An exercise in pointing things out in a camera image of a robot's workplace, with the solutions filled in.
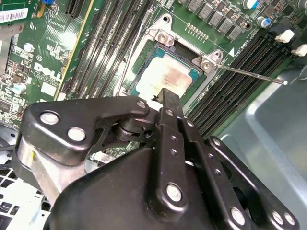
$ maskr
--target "screw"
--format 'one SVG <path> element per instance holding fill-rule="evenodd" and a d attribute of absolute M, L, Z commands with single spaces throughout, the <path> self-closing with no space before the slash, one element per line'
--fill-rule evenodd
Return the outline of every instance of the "screw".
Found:
<path fill-rule="evenodd" d="M 168 35 L 166 33 L 160 33 L 158 35 L 158 41 L 161 42 L 161 43 L 166 43 L 168 41 Z"/>
<path fill-rule="evenodd" d="M 166 110 L 166 113 L 167 113 L 168 115 L 170 115 L 170 116 L 173 116 L 173 112 L 172 112 L 172 111 L 170 111 L 169 109 L 168 109 L 168 110 Z"/>
<path fill-rule="evenodd" d="M 182 199 L 182 194 L 180 189 L 174 184 L 168 184 L 166 186 L 166 192 L 173 201 L 178 202 Z"/>
<path fill-rule="evenodd" d="M 145 108 L 146 107 L 145 103 L 142 102 L 142 101 L 138 101 L 136 104 L 138 104 L 138 106 L 141 107 L 141 108 Z"/>
<path fill-rule="evenodd" d="M 214 140 L 213 140 L 213 142 L 214 142 L 216 145 L 218 145 L 218 146 L 220 146 L 220 145 L 221 145 L 220 141 L 219 141 L 219 140 L 217 140 L 217 139 L 214 139 Z"/>
<path fill-rule="evenodd" d="M 189 125 L 189 126 L 191 126 L 191 127 L 193 127 L 194 125 L 193 125 L 193 123 L 192 122 L 190 122 L 189 120 L 187 121 L 187 124 Z"/>
<path fill-rule="evenodd" d="M 47 125 L 54 125 L 59 122 L 59 117 L 53 113 L 47 112 L 40 116 L 40 120 Z"/>
<path fill-rule="evenodd" d="M 239 209 L 232 207 L 231 208 L 231 215 L 234 218 L 234 220 L 239 224 L 239 225 L 244 225 L 245 224 L 245 219 L 243 214 L 239 211 Z"/>
<path fill-rule="evenodd" d="M 83 141 L 85 139 L 85 131 L 77 127 L 70 128 L 67 135 L 75 141 Z"/>
<path fill-rule="evenodd" d="M 284 217 L 286 218 L 286 220 L 291 224 L 291 225 L 295 225 L 295 221 L 294 219 L 290 216 L 289 213 L 284 213 Z"/>
<path fill-rule="evenodd" d="M 273 217 L 274 217 L 274 220 L 275 220 L 277 223 L 279 223 L 280 225 L 283 225 L 283 219 L 282 219 L 282 217 L 279 215 L 278 212 L 273 211 L 273 212 L 272 212 L 272 215 L 273 215 Z"/>

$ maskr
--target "white connector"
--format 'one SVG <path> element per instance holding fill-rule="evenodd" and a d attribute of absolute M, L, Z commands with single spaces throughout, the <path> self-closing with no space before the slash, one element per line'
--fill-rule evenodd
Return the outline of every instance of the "white connector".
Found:
<path fill-rule="evenodd" d="M 292 50 L 291 53 L 298 55 L 300 57 L 305 56 L 307 54 L 307 44 L 303 44 L 297 49 Z"/>
<path fill-rule="evenodd" d="M 282 43 L 288 43 L 288 42 L 290 42 L 291 38 L 293 38 L 294 35 L 295 35 L 295 33 L 293 33 L 292 30 L 286 30 L 285 32 L 278 35 L 275 38 L 275 40 L 278 41 L 278 42 L 282 42 Z"/>

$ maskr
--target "capacitor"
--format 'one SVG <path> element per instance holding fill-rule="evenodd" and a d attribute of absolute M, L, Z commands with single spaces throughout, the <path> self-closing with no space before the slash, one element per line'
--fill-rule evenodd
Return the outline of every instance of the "capacitor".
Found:
<path fill-rule="evenodd" d="M 22 92 L 26 90 L 27 86 L 23 83 L 15 84 L 12 88 L 13 93 L 20 95 Z"/>
<path fill-rule="evenodd" d="M 307 9 L 307 0 L 300 0 L 298 1 L 297 5 L 301 9 Z"/>
<path fill-rule="evenodd" d="M 244 9 L 254 9 L 258 5 L 257 0 L 243 0 L 242 6 Z"/>
<path fill-rule="evenodd" d="M 24 50 L 26 52 L 32 53 L 34 51 L 34 46 L 31 43 L 25 43 L 24 44 Z"/>
<path fill-rule="evenodd" d="M 271 20 L 269 18 L 265 17 L 259 17 L 257 18 L 257 25 L 262 28 L 267 28 L 271 23 Z"/>

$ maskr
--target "metal rod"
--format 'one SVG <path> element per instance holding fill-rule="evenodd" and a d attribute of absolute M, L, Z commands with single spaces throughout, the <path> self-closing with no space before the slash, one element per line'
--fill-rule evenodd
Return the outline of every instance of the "metal rod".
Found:
<path fill-rule="evenodd" d="M 269 78 L 269 77 L 266 77 L 266 76 L 263 76 L 263 75 L 260 75 L 260 74 L 257 74 L 257 73 L 251 73 L 251 72 L 248 72 L 248 71 L 245 71 L 245 70 L 235 69 L 235 68 L 231 68 L 231 67 L 223 66 L 223 65 L 219 65 L 219 64 L 215 64 L 215 66 L 220 68 L 220 69 L 225 69 L 225 70 L 229 70 L 229 71 L 232 71 L 232 72 L 241 73 L 241 74 L 244 74 L 244 75 L 248 75 L 248 76 L 258 78 L 258 79 L 262 79 L 262 80 L 265 80 L 265 81 L 274 82 L 274 83 L 281 84 L 281 85 L 287 85 L 288 84 L 288 81 L 286 81 L 286 80 Z"/>

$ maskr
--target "motherboard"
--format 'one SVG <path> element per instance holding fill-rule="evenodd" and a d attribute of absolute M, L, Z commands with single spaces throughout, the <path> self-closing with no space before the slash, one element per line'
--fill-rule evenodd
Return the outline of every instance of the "motherboard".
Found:
<path fill-rule="evenodd" d="M 168 88 L 205 138 L 268 84 L 212 62 L 275 78 L 307 53 L 304 0 L 30 0 L 15 24 L 3 3 L 12 24 L 0 26 L 22 24 L 0 30 L 0 119 L 16 128 L 32 103 L 138 95 L 157 107 Z"/>

